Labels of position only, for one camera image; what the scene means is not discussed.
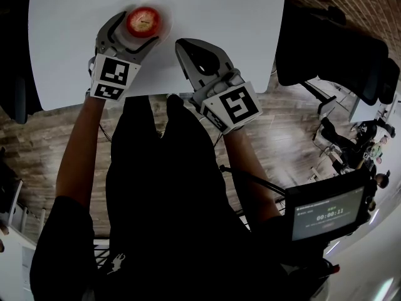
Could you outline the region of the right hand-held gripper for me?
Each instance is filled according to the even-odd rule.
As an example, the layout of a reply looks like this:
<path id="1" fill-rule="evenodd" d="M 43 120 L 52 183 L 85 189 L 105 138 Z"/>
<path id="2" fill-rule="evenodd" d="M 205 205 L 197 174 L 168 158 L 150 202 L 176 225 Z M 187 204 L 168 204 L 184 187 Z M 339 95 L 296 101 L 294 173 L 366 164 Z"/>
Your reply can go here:
<path id="1" fill-rule="evenodd" d="M 203 40 L 180 38 L 175 42 L 175 54 L 196 91 L 190 103 L 221 134 L 240 129 L 262 114 L 251 82 L 233 69 L 223 49 Z"/>

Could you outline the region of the person's black clothing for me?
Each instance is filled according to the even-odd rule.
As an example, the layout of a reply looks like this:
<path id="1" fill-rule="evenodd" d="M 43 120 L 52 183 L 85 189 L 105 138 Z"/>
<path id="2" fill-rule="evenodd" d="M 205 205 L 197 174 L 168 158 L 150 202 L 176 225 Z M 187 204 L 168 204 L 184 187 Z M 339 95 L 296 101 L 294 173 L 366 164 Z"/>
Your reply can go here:
<path id="1" fill-rule="evenodd" d="M 106 178 L 110 254 L 96 264 L 90 209 L 56 196 L 34 253 L 34 301 L 310 301 L 288 273 L 284 218 L 251 228 L 231 208 L 214 144 L 177 95 L 159 135 L 150 100 L 128 97 Z"/>

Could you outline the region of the person's right forearm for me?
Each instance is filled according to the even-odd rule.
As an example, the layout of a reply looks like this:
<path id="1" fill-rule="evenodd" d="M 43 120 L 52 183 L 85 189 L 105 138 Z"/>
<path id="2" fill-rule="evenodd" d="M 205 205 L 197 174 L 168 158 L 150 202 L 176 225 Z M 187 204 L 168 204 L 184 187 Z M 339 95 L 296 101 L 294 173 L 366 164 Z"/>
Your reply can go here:
<path id="1" fill-rule="evenodd" d="M 246 172 L 266 181 L 267 175 L 260 164 L 244 129 L 232 131 L 223 136 L 232 169 Z M 251 228 L 255 228 L 270 218 L 280 216 L 274 202 L 273 192 L 250 179 L 232 175 L 237 195 Z"/>

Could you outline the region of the black monitor screen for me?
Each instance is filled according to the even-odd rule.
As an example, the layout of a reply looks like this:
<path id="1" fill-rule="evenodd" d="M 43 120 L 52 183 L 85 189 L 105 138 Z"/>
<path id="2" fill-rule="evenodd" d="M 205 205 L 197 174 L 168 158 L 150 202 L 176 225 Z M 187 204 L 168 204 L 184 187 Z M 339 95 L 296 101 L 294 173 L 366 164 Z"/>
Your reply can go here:
<path id="1" fill-rule="evenodd" d="M 376 190 L 362 170 L 288 188 L 284 218 L 291 241 L 332 241 L 354 232 L 370 219 Z"/>

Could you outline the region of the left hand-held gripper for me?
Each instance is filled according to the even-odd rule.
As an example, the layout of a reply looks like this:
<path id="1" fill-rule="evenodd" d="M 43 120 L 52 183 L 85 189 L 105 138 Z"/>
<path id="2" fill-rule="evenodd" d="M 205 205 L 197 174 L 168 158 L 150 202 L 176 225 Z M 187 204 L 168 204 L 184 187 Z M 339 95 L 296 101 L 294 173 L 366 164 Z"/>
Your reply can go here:
<path id="1" fill-rule="evenodd" d="M 91 79 L 89 96 L 118 101 L 129 89 L 141 62 L 159 43 L 160 37 L 149 38 L 141 46 L 128 47 L 114 38 L 114 32 L 126 16 L 122 11 L 111 17 L 99 30 L 95 55 L 88 61 Z"/>

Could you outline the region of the white round plate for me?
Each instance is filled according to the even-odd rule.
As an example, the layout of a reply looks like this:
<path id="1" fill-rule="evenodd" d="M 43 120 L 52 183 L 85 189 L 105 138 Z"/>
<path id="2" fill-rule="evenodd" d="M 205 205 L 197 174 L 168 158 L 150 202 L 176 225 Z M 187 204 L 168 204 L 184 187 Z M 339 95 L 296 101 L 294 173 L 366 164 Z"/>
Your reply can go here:
<path id="1" fill-rule="evenodd" d="M 169 37 L 174 23 L 169 0 L 124 0 L 124 3 L 125 4 L 120 7 L 119 11 L 126 11 L 129 13 L 140 7 L 154 8 L 161 17 L 161 24 L 156 32 L 156 36 L 159 37 L 157 44 L 162 44 Z"/>

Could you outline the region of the person's left forearm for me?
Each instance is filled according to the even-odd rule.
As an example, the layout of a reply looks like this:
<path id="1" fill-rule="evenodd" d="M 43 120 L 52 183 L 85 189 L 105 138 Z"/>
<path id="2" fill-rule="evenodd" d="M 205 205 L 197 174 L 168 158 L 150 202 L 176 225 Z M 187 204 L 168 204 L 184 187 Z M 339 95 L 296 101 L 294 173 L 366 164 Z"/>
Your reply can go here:
<path id="1" fill-rule="evenodd" d="M 87 97 L 74 124 L 56 180 L 56 196 L 90 208 L 99 124 L 105 101 Z"/>

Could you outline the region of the red apple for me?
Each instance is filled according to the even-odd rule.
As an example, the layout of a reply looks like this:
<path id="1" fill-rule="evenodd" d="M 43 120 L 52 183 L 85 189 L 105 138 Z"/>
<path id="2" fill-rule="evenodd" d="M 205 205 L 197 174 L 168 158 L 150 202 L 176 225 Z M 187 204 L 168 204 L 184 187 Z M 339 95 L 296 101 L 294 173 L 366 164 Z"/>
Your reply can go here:
<path id="1" fill-rule="evenodd" d="M 159 12 L 151 7 L 134 9 L 127 17 L 126 28 L 136 38 L 148 38 L 158 33 L 161 25 Z"/>

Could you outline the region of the black mesh office chair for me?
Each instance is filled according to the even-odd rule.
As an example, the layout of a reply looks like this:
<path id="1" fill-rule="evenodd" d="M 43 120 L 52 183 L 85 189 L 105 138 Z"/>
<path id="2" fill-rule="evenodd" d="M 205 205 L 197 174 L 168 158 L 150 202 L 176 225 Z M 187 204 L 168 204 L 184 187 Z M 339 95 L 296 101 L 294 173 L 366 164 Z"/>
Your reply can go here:
<path id="1" fill-rule="evenodd" d="M 283 8 L 275 64 L 283 86 L 318 77 L 348 89 L 370 106 L 393 102 L 400 75 L 387 45 L 348 27 L 341 9 L 289 2 Z"/>

